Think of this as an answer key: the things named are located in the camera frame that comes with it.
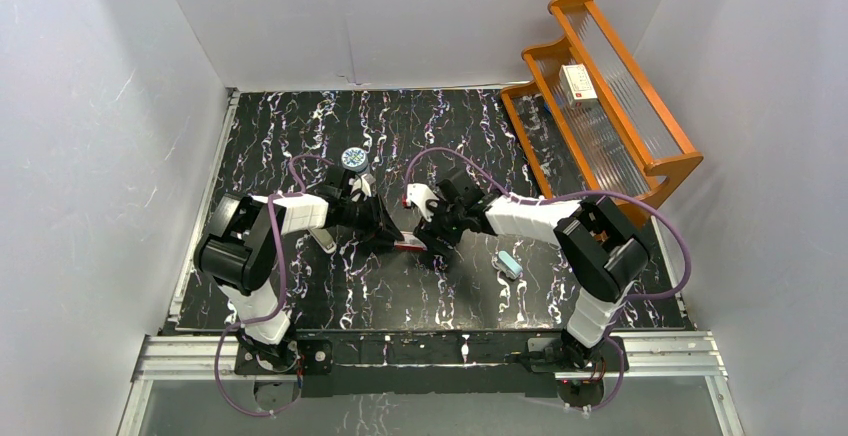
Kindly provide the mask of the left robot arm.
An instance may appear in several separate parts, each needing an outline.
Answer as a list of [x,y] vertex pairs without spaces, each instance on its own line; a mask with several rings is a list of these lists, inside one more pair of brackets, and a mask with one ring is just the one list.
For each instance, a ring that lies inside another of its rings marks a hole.
[[294,367],[299,347],[292,340],[291,313],[270,275],[285,269],[278,250],[283,236],[308,232],[331,253],[332,227],[353,230],[373,247],[391,249],[403,241],[370,178],[331,165],[324,179],[303,193],[275,197],[226,194],[196,246],[194,267],[211,278],[237,311],[240,344],[275,372]]

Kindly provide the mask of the white red staple box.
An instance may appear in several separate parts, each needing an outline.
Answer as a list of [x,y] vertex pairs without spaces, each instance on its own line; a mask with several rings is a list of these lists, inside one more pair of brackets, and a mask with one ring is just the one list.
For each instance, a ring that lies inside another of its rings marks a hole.
[[396,241],[394,248],[400,251],[426,251],[427,246],[415,236],[407,235],[402,241]]

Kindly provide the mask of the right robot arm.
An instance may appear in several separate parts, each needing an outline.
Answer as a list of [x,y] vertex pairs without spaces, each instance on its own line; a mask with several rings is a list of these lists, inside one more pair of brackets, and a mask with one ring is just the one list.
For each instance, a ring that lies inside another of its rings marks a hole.
[[413,235],[432,254],[449,255],[467,231],[557,246],[580,287],[561,333],[564,361],[577,370],[601,359],[603,338],[650,260],[637,228],[605,195],[552,202],[487,192],[455,168],[435,190],[408,184],[403,203],[419,211]]

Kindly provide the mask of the cream white stapler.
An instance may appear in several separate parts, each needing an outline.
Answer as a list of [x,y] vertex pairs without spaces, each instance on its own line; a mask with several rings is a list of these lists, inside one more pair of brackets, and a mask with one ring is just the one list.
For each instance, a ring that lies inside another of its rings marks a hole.
[[333,254],[336,251],[337,245],[335,239],[328,230],[322,228],[311,229],[310,235],[325,253]]

